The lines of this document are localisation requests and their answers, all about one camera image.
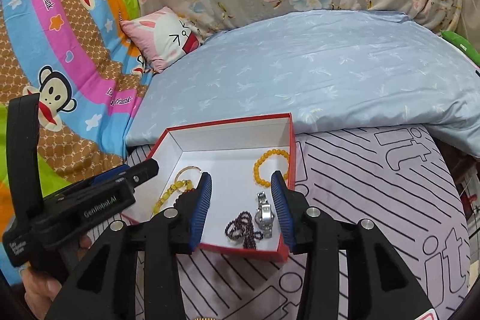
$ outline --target metal screw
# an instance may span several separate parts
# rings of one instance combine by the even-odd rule
[[[163,215],[168,219],[174,218],[178,214],[178,211],[175,208],[165,209]]]
[[[310,216],[310,217],[318,217],[320,216],[320,209],[312,206],[310,208],[307,209],[307,214]]]
[[[116,220],[116,221],[112,222],[112,224],[110,224],[110,229],[112,231],[119,231],[122,228],[123,228],[123,221]]]
[[[372,229],[375,226],[374,222],[369,219],[363,219],[360,224],[365,229]]]

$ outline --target blue heart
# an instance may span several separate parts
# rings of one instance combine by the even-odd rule
[[[72,51],[67,51],[67,53],[66,53],[66,55],[65,55],[65,62],[66,62],[66,63],[69,63],[69,62],[71,62],[73,59],[74,59],[74,54],[72,53]]]

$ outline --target orange star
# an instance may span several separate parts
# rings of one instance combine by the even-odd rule
[[[50,18],[50,31],[59,31],[62,25],[65,22],[63,22],[62,16],[60,14],[57,14],[56,16],[53,16]]]

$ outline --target blue quilt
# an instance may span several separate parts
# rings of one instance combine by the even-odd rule
[[[291,112],[296,133],[397,124],[480,157],[480,77],[459,50],[396,12],[313,10],[219,33],[153,78],[126,136]]]

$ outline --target gold bangle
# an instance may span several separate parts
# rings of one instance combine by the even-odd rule
[[[163,194],[160,196],[158,201],[155,203],[155,206],[153,207],[153,216],[158,214],[160,212],[160,208],[162,205],[169,199],[169,197],[176,191],[178,190],[179,192],[186,193],[187,191],[190,191],[194,188],[194,184],[190,179],[184,179],[184,180],[179,180],[179,177],[181,174],[183,174],[185,171],[190,170],[190,169],[196,169],[200,171],[200,174],[202,173],[202,170],[196,166],[188,166],[185,168],[182,168],[178,174],[175,176],[175,180],[173,181],[173,184],[170,185],[170,187],[163,192]]]
[[[285,150],[269,150],[265,152],[260,159],[253,165],[253,177],[255,178],[255,182],[257,182],[260,186],[270,187],[270,182],[260,178],[259,168],[262,163],[268,159],[269,156],[272,155],[281,155],[285,156],[287,160],[289,160],[289,153]],[[283,179],[287,180],[289,178],[289,169],[286,169],[287,172],[284,173]]]

